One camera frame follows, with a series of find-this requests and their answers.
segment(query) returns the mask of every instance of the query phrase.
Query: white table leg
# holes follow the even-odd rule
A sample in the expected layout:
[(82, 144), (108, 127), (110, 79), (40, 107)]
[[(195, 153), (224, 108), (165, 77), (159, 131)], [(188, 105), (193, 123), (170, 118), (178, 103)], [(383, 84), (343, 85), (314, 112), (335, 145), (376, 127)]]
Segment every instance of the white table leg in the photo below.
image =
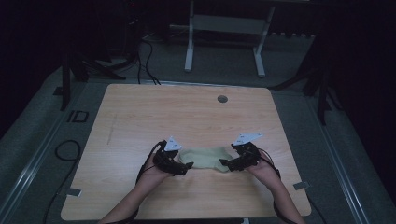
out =
[(194, 1), (190, 1), (190, 26), (189, 26), (189, 45), (187, 46), (186, 64), (184, 65), (184, 70), (190, 72), (192, 69), (192, 57), (194, 54)]
[(265, 71), (264, 71), (264, 65), (262, 64), (261, 53), (262, 53), (262, 47), (264, 45), (265, 37), (267, 37), (268, 34), (268, 28), (270, 27), (271, 24), (271, 19), (274, 15), (274, 11), (275, 11), (275, 7), (271, 7), (268, 13), (267, 20), (264, 23), (264, 26), (262, 27), (262, 37), (260, 39), (259, 45), (253, 48), (254, 60), (256, 61), (256, 67), (257, 67), (257, 75), (259, 77), (265, 77)]

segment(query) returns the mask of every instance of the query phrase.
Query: green cloth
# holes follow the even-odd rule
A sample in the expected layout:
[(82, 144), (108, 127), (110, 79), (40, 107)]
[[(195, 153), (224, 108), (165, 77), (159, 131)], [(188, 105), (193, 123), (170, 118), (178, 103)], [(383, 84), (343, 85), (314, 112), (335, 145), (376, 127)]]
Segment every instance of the green cloth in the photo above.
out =
[(223, 173), (228, 172), (229, 169), (227, 166), (221, 165), (219, 159), (228, 161), (233, 159), (224, 147), (182, 149), (179, 153), (179, 160), (182, 163), (194, 162), (192, 168), (217, 169)]

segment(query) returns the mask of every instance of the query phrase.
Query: dark background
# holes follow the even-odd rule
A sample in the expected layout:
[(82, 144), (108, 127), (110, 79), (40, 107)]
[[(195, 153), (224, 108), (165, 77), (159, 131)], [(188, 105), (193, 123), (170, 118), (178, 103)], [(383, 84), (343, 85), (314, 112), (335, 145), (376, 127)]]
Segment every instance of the dark background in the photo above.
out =
[[(260, 1), (227, 1), (227, 7), (225, 1), (215, 1), (217, 7), (213, 1), (196, 2), (197, 10), (208, 14), (215, 8), (225, 16), (261, 15), (252, 10), (258, 7), (244, 7), (261, 5)], [(120, 52), (125, 46), (119, 36), (125, 35), (125, 20), (134, 20), (126, 17), (123, 1), (4, 0), (0, 4), (0, 136), (45, 78), (61, 65), (65, 43), (94, 59), (108, 60), (110, 53), (125, 53)], [(331, 86), (395, 202), (396, 3), (311, 1), (276, 5), (270, 32), (317, 36), (317, 60), (330, 62)], [(139, 6), (143, 9), (135, 8), (133, 17), (142, 16), (139, 18), (146, 19), (150, 29), (164, 39), (169, 23), (188, 24), (189, 1), (150, 0)], [(127, 47), (134, 48), (134, 43)]]

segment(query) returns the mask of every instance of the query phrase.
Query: wooden table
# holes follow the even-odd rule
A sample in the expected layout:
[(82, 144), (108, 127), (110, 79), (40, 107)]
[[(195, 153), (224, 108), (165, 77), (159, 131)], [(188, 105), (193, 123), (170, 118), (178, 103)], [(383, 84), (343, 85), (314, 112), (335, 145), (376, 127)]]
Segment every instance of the wooden table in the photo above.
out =
[[(220, 103), (224, 95), (228, 102)], [(303, 216), (311, 212), (276, 107), (267, 89), (210, 86), (109, 85), (62, 210), (65, 220), (100, 219), (134, 186), (155, 144), (171, 135), (183, 146), (225, 147), (240, 133), (280, 170)], [(139, 219), (275, 216), (271, 193), (248, 172), (191, 169), (167, 178), (140, 206)]]

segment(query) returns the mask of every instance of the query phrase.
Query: white tag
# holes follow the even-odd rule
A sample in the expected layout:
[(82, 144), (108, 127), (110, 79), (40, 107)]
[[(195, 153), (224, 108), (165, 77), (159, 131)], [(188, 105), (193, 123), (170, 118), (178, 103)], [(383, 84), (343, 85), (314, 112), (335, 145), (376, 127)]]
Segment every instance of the white tag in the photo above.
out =
[(182, 148), (182, 145), (179, 144), (173, 138), (173, 136), (170, 136), (168, 142), (166, 143), (165, 151), (175, 151), (175, 150), (180, 150), (181, 148)]
[(262, 133), (240, 133), (236, 141), (233, 142), (233, 145), (234, 146), (244, 145), (260, 137), (263, 137)]

